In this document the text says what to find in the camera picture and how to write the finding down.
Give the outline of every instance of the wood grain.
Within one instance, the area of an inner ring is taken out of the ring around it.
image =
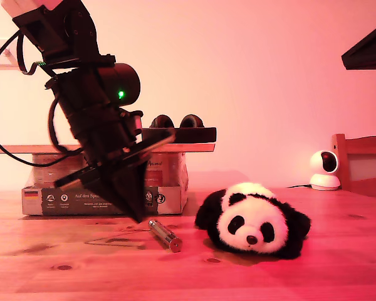
[[[376,197],[376,177],[351,182],[351,191]]]
[[[347,139],[346,143],[349,155],[376,155],[376,136]]]
[[[0,193],[0,300],[376,300],[376,199],[348,191],[272,189],[306,213],[295,260],[216,250],[194,215],[159,216],[180,253],[147,222],[122,217],[28,217],[19,192]]]

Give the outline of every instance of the black headphones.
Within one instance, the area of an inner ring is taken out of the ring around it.
[[[174,127],[174,124],[169,116],[163,114],[154,118],[152,124],[150,124],[150,128],[165,127]],[[182,119],[180,127],[204,127],[204,125],[202,119],[200,119],[197,115],[189,114]]]

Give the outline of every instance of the security camera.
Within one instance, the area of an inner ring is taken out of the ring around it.
[[[315,173],[310,180],[313,189],[336,190],[340,187],[340,180],[336,176],[339,166],[338,157],[334,152],[320,150],[314,153],[310,165]]]

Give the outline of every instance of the silver metal cylinder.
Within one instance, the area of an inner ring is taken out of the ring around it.
[[[176,237],[176,235],[161,222],[156,219],[151,219],[149,221],[149,227],[150,230],[173,251],[173,253],[181,251],[182,240]]]

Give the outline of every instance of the wooden shelf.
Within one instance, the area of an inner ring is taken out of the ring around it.
[[[79,145],[64,145],[69,150],[79,148]],[[195,144],[166,144],[152,152],[213,152],[215,143],[195,143]],[[58,151],[52,145],[4,145],[12,154],[57,154]]]

